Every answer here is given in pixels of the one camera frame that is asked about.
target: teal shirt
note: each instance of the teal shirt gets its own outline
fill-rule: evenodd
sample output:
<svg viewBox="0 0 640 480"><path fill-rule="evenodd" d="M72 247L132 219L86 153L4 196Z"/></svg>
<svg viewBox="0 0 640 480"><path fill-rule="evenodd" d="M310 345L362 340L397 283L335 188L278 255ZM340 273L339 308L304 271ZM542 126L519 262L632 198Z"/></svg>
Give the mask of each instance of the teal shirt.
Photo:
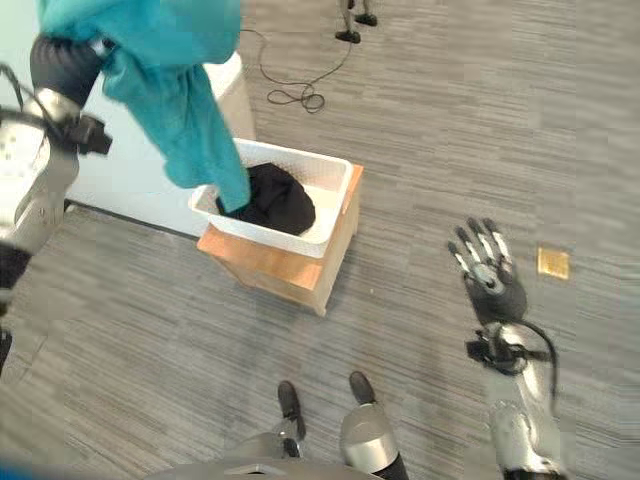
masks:
<svg viewBox="0 0 640 480"><path fill-rule="evenodd" d="M227 211L249 201L246 169L202 67L233 54L239 0L38 0L38 15L46 33L116 43L103 91L164 153L174 184L215 184Z"/></svg>

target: gold square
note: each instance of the gold square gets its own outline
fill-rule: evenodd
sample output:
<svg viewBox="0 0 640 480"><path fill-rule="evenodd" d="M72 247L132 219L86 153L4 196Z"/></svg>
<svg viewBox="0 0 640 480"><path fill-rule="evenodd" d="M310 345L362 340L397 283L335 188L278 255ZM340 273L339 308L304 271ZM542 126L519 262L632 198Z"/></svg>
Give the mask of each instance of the gold square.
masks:
<svg viewBox="0 0 640 480"><path fill-rule="evenodd" d="M569 254L560 250L538 247L538 273L569 279Z"/></svg>

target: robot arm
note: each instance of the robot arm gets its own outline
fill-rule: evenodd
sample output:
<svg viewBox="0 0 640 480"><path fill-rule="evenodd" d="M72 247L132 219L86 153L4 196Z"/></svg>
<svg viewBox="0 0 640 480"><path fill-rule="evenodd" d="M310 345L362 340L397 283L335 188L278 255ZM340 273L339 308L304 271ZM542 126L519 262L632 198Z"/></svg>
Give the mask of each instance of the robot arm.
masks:
<svg viewBox="0 0 640 480"><path fill-rule="evenodd" d="M448 248L463 271L482 325L476 331L477 339L467 342L467 353L485 367L489 425L498 465L507 480L566 479L560 431L553 418L555 348L542 329L523 320L526 294L496 224L484 220L498 254L480 224L474 219L468 224L485 258L461 227L456 233L471 256L470 266L453 242Z"/></svg>
<svg viewBox="0 0 640 480"><path fill-rule="evenodd" d="M81 113L109 47L38 37L31 51L35 93L0 65L20 105L0 109L0 316L30 258L62 221L77 154L109 150L104 124Z"/></svg>

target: white laundry basket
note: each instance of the white laundry basket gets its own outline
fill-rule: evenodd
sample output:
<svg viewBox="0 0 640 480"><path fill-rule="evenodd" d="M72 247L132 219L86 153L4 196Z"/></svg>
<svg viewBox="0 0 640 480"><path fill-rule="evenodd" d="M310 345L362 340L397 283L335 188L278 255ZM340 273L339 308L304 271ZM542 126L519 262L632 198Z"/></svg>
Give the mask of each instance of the white laundry basket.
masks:
<svg viewBox="0 0 640 480"><path fill-rule="evenodd" d="M222 232L308 257L322 258L347 193L353 172L351 163L340 158L251 140L236 139L235 142L246 167L273 163L302 184L316 209L313 226L296 236L224 217L216 207L218 189L215 185L204 185L196 189L189 207L207 216L209 223Z"/></svg>

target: black cloth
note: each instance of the black cloth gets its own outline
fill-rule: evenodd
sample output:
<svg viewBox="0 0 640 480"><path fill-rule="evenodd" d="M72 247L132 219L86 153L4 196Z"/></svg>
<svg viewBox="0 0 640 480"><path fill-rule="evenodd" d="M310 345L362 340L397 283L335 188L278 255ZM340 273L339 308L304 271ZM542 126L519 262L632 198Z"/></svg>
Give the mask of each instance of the black cloth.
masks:
<svg viewBox="0 0 640 480"><path fill-rule="evenodd" d="M236 218L280 232L300 235L316 221L316 210L309 195L291 174L273 163L248 169L251 200L233 212L225 212L216 200L222 215Z"/></svg>

